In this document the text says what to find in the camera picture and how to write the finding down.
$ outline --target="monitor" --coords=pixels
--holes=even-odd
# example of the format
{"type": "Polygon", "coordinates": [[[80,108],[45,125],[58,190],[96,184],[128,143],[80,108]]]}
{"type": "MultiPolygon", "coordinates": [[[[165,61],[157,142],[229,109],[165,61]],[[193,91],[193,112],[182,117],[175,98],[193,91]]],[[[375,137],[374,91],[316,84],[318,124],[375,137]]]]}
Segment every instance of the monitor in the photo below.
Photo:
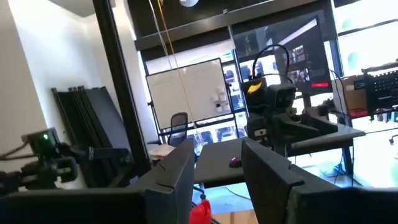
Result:
{"type": "MultiPolygon", "coordinates": [[[[332,86],[321,26],[318,17],[288,35],[278,44],[290,53],[288,76],[297,90],[311,95],[331,93],[332,86]]],[[[279,73],[284,73],[286,55],[282,49],[275,53],[279,73]]]]}

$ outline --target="floor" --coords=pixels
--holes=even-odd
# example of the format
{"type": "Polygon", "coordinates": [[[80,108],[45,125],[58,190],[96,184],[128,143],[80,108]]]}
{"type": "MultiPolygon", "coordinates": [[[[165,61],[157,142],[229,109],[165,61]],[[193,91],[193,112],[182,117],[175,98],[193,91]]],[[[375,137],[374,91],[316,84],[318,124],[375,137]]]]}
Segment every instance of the floor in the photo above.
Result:
{"type": "MultiPolygon", "coordinates": [[[[397,146],[390,145],[388,141],[393,134],[398,134],[398,130],[368,134],[354,140],[354,179],[361,185],[398,187],[398,138],[397,146]]],[[[331,177],[328,171],[340,163],[341,149],[289,159],[312,174],[334,183],[335,177],[331,177]]],[[[351,179],[338,176],[336,185],[351,187],[351,179]]],[[[206,189],[206,197],[211,203],[213,214],[252,209],[245,183],[206,189]]],[[[193,201],[200,203],[199,192],[194,192],[193,201]]]]}

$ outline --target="white wall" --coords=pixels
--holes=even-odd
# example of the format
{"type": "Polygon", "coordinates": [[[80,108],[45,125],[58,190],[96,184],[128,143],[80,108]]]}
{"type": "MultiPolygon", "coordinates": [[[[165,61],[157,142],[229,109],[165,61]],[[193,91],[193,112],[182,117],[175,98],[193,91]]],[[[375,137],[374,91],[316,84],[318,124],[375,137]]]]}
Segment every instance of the white wall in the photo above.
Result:
{"type": "MultiPolygon", "coordinates": [[[[0,154],[21,145],[23,134],[46,123],[8,1],[0,1],[0,154]]],[[[31,154],[29,147],[21,152],[31,154]]],[[[1,162],[0,171],[19,170],[28,160],[1,162]]]]}
{"type": "MultiPolygon", "coordinates": [[[[71,86],[101,86],[85,24],[81,17],[48,0],[9,0],[9,4],[19,33],[16,40],[22,42],[30,83],[34,83],[37,93],[34,96],[40,102],[35,105],[41,106],[41,117],[44,117],[45,125],[41,129],[55,127],[60,140],[68,142],[50,89],[67,91],[71,86]]],[[[35,127],[24,133],[39,129],[35,127]]],[[[77,181],[62,185],[65,188],[83,186],[82,175],[77,181]]]]}
{"type": "MultiPolygon", "coordinates": [[[[119,38],[121,40],[124,59],[126,61],[127,72],[129,74],[132,93],[134,95],[134,101],[136,103],[136,109],[144,140],[145,142],[157,140],[157,131],[152,111],[147,105],[148,102],[145,96],[147,86],[145,76],[143,75],[142,62],[134,45],[134,34],[132,33],[131,22],[126,14],[126,8],[124,7],[123,2],[117,1],[113,12],[116,25],[118,27],[119,38]]],[[[90,39],[93,53],[96,57],[96,66],[101,77],[101,82],[106,85],[113,101],[118,105],[96,16],[92,15],[85,18],[85,23],[86,33],[90,39]]]]}

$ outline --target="black pole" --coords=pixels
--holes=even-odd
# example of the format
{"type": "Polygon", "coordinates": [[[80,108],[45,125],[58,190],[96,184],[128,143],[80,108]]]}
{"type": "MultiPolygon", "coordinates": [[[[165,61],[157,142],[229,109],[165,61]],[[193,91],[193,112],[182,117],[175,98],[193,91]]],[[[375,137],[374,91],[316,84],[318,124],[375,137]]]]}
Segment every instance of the black pole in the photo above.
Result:
{"type": "Polygon", "coordinates": [[[112,7],[109,0],[93,0],[93,4],[106,57],[108,58],[109,69],[112,74],[113,85],[119,101],[124,127],[126,128],[127,138],[130,143],[131,154],[137,167],[137,174],[140,177],[150,170],[150,162],[138,121],[136,104],[131,91],[112,7]]]}

